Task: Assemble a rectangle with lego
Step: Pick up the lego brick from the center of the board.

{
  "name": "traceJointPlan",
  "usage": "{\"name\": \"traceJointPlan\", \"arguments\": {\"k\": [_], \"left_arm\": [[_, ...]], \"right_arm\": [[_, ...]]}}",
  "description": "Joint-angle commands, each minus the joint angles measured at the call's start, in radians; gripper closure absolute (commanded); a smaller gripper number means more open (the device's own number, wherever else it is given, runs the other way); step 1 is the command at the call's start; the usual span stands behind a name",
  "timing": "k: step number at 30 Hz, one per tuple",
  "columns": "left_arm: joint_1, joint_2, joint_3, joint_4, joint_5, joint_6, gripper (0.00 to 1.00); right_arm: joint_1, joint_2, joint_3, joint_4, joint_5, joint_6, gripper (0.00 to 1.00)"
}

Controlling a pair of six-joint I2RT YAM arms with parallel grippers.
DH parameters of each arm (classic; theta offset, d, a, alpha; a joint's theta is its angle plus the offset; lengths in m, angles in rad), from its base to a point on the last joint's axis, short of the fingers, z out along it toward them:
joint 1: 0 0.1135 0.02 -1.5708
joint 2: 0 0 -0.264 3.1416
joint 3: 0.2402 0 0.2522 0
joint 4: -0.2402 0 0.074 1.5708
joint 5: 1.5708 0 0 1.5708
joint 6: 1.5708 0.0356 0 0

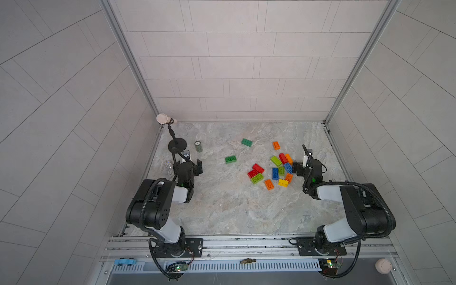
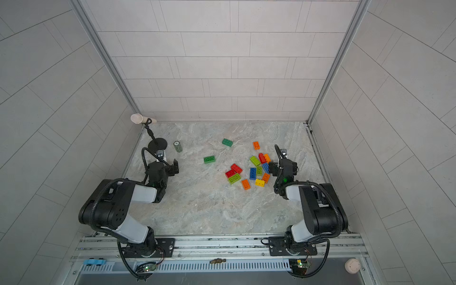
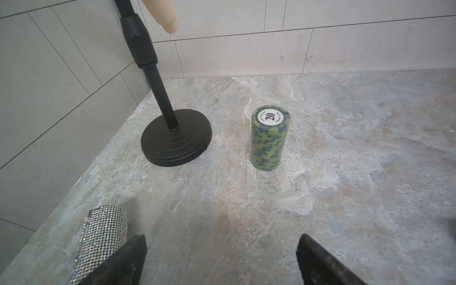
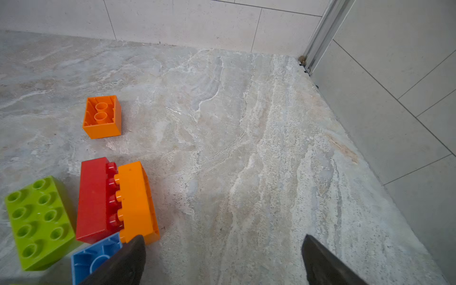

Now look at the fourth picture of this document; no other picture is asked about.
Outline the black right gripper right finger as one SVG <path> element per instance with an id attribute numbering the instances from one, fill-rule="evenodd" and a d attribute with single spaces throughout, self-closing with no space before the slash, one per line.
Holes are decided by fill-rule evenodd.
<path id="1" fill-rule="evenodd" d="M 312 235 L 301 248 L 310 285 L 368 285 Z"/>

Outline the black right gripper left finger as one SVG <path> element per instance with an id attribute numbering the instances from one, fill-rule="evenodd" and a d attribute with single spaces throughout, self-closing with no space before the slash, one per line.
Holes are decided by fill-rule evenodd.
<path id="1" fill-rule="evenodd" d="M 81 285 L 138 285 L 146 263 L 146 245 L 138 235 L 96 271 L 85 278 Z"/>

